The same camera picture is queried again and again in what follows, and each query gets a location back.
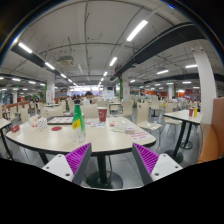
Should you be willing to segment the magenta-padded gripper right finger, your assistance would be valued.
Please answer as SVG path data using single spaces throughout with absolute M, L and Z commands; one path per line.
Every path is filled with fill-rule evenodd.
M 168 154 L 157 154 L 137 143 L 132 145 L 132 153 L 144 185 L 182 169 Z

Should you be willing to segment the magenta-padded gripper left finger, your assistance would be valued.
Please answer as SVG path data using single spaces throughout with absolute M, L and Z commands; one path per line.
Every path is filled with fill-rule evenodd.
M 66 155 L 56 155 L 43 170 L 80 185 L 91 154 L 91 144 L 87 143 Z

